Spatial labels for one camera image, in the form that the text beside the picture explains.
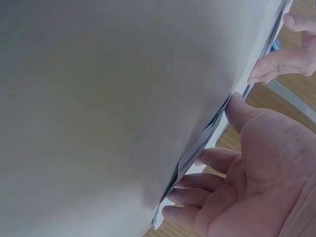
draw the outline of palm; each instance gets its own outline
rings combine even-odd
[[[232,109],[232,103],[244,111]],[[315,135],[288,117],[236,98],[227,115],[240,132],[242,156],[205,150],[198,162],[226,178],[186,175],[169,196],[184,207],[166,207],[163,214],[205,237],[276,237],[302,188],[304,180],[298,177],[312,170],[301,157],[315,152]]]

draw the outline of skin wrinkle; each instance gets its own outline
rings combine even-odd
[[[290,213],[288,214],[287,219],[285,220],[285,222],[286,222],[286,221],[288,220],[288,218],[289,218],[290,216],[292,216],[291,220],[290,220],[289,223],[287,224],[287,227],[285,228],[285,231],[284,231],[285,234],[286,234],[286,232],[287,232],[287,229],[291,228],[291,225],[293,225],[293,223],[295,222],[296,215],[297,215],[297,214],[299,213],[299,211],[301,210],[302,206],[304,205],[304,203],[305,203],[306,200],[308,199],[308,197],[309,197],[309,195],[311,194],[312,190],[316,187],[316,183],[315,183],[314,186],[311,188],[311,190],[310,190],[310,191],[308,192],[308,194],[306,195],[306,197],[303,198],[302,201],[300,201],[299,199],[302,197],[302,192],[303,192],[303,190],[305,189],[305,187],[307,186],[307,184],[308,184],[308,180],[304,183],[303,187],[300,189],[299,194],[298,194],[298,196],[297,196],[297,199],[296,199],[296,201],[295,201],[295,204],[294,204],[293,207],[291,208],[291,211],[290,211]]]

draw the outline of white surface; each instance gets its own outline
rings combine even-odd
[[[1,1],[0,236],[141,236],[276,2]]]

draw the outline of wooden surface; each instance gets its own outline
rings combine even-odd
[[[314,0],[297,0],[291,9],[291,12],[314,13]],[[286,28],[282,29],[279,39],[283,48],[290,49],[300,46],[299,33],[293,33]],[[309,78],[302,75],[285,75],[278,77],[277,80],[316,110],[315,74]],[[247,103],[257,108],[268,108],[283,113],[299,121],[313,132],[316,132],[315,124],[304,117],[289,103],[270,91],[263,84],[257,84],[254,86],[247,99]],[[239,134],[237,134],[231,127],[228,127],[217,142],[217,146],[240,150]],[[157,231],[150,229],[144,237],[198,237],[198,235],[193,232],[186,231],[176,224],[164,221]]]

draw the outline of finger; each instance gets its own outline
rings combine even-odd
[[[177,222],[179,225],[192,230],[199,211],[200,209],[194,206],[165,206],[162,209],[162,215],[166,220]]]
[[[232,162],[240,155],[240,152],[225,148],[210,148],[201,153],[196,163],[206,164],[222,174],[227,174]]]
[[[307,31],[316,34],[316,17],[311,14],[285,14],[284,24],[292,31]]]
[[[209,195],[210,192],[199,188],[173,189],[168,199],[182,206],[194,206],[201,209]]]
[[[262,112],[263,109],[256,109],[243,102],[241,95],[238,93],[231,97],[225,109],[228,122],[238,133],[240,133],[246,122]]]
[[[271,52],[267,56],[259,59],[255,64],[248,79],[248,83],[257,83],[259,82],[258,79],[263,75],[272,71],[279,71],[280,68],[303,67],[305,61],[306,51],[303,49],[281,49]]]
[[[188,174],[183,176],[177,184],[177,188],[200,188],[213,192],[221,185],[225,179],[210,173]]]
[[[260,78],[256,80],[257,82],[264,82],[269,83],[273,79],[277,78],[279,75],[285,75],[285,74],[300,74],[302,73],[302,69],[299,67],[280,67],[277,70],[273,70],[272,72],[269,72],[267,74],[264,74]]]

